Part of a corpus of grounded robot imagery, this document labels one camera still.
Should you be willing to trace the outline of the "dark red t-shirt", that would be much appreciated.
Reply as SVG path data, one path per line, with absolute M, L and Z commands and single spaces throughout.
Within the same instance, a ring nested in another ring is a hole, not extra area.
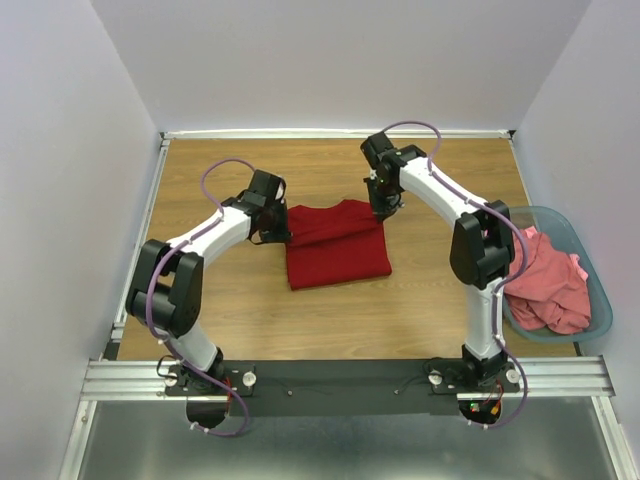
M 371 206 L 345 199 L 328 208 L 298 205 L 288 210 L 292 239 L 286 270 L 292 290 L 389 276 L 384 227 Z

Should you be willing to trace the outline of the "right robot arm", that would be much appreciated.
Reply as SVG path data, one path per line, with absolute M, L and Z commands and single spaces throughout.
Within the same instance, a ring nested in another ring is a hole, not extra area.
M 471 194 L 445 175 L 431 155 L 415 145 L 397 148 L 384 132 L 361 144 L 370 173 L 364 182 L 374 216 L 384 221 L 409 192 L 452 229 L 449 264 L 464 285 L 467 337 L 458 358 L 432 358 L 425 369 L 436 394 L 480 392 L 510 368 L 500 318 L 504 283 L 515 258 L 508 207 Z

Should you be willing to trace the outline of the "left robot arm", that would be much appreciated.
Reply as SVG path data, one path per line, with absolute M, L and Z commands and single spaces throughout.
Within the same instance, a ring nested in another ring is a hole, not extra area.
M 224 355 L 199 323 L 205 270 L 231 247 L 258 235 L 260 242 L 291 239 L 286 182 L 255 169 L 248 187 L 216 203 L 216 211 L 169 241 L 141 247 L 125 310 L 145 325 L 188 370 L 187 382 L 201 395 L 226 385 Z

